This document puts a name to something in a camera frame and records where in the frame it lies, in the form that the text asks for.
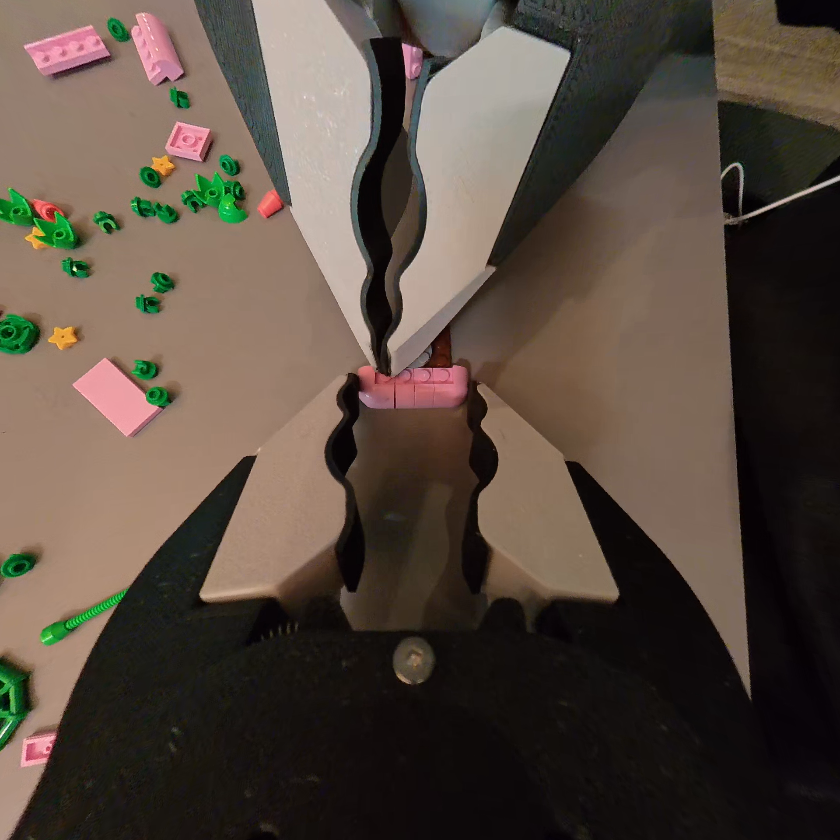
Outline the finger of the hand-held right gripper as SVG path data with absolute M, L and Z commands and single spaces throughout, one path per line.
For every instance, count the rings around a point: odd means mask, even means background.
M 571 58 L 500 26 L 452 60 L 424 60 L 408 127 L 417 230 L 394 274 L 384 371 L 415 361 L 495 272 L 491 254 Z
M 392 309 L 385 165 L 403 129 L 402 44 L 373 2 L 253 2 L 290 209 L 368 361 Z

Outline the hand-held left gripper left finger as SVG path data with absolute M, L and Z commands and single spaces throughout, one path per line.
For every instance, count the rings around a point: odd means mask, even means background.
M 205 603 L 271 598 L 297 611 L 358 589 L 364 532 L 348 471 L 359 392 L 357 374 L 336 378 L 259 448 L 203 583 Z

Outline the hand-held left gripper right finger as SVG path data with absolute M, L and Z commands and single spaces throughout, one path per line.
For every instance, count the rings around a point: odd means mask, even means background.
M 469 591 L 524 607 L 613 604 L 619 591 L 559 449 L 486 384 L 467 397 L 472 433 L 461 568 Z

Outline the pink studded plate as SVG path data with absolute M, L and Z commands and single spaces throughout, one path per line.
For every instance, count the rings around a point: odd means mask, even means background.
M 44 77 L 111 58 L 109 48 L 92 25 L 27 43 L 24 50 Z

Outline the pink square single-stud plate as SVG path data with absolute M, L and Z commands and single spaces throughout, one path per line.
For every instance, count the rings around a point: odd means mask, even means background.
M 179 121 L 175 122 L 164 147 L 168 155 L 204 162 L 213 140 L 210 129 Z

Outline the scattered small green clips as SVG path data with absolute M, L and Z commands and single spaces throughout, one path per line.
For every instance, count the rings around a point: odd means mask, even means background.
M 175 87 L 170 90 L 170 99 L 179 109 L 188 109 L 190 107 L 188 95 L 184 91 L 180 91 Z M 164 177 L 160 177 L 154 170 L 151 169 L 151 165 L 142 167 L 140 170 L 140 179 L 142 183 L 147 186 L 158 187 L 161 185 L 161 180 L 163 178 Z M 178 213 L 172 205 L 152 202 L 151 200 L 147 200 L 139 196 L 132 199 L 131 208 L 132 211 L 139 217 L 154 217 L 162 221 L 164 224 L 173 224 L 179 218 Z M 94 214 L 93 221 L 103 232 L 108 233 L 113 231 L 113 229 L 116 229 L 116 222 L 114 218 L 107 213 L 101 212 Z M 82 273 L 81 269 L 87 267 L 87 264 L 82 264 L 79 260 L 74 261 L 70 258 L 65 259 L 62 265 L 67 270 L 70 270 L 70 268 L 73 270 L 78 269 L 77 274 L 79 274 L 79 276 Z M 157 294 L 157 297 L 155 295 L 139 295 L 134 299 L 135 307 L 143 314 L 158 313 L 161 309 L 160 296 L 163 293 L 174 289 L 174 281 L 165 272 L 153 272 L 150 282 L 152 285 L 152 291 Z M 153 380 L 159 373 L 159 365 L 152 360 L 135 360 L 131 371 L 131 375 L 140 382 Z M 145 395 L 147 401 L 155 406 L 165 408 L 172 402 L 171 394 L 162 385 L 155 385 L 146 389 Z

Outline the large pink smooth tile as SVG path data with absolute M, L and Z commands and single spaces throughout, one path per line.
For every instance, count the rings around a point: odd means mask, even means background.
M 122 436 L 132 438 L 164 408 L 146 399 L 145 391 L 110 359 L 102 359 L 72 384 Z

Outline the green stick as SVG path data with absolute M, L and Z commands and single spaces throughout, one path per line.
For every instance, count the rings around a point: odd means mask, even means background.
M 39 642 L 44 646 L 57 644 L 82 625 L 115 608 L 121 603 L 128 591 L 129 588 L 127 587 L 89 607 L 84 612 L 47 625 L 39 633 Z

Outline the green web piece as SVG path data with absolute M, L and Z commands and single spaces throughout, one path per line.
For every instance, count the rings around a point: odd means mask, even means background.
M 15 735 L 31 709 L 29 672 L 1 658 L 1 750 Z

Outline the green round flower plate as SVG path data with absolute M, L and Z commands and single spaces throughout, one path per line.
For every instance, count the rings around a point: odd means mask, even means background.
M 39 326 L 21 316 L 8 313 L 1 319 L 1 352 L 3 354 L 26 354 L 40 338 Z

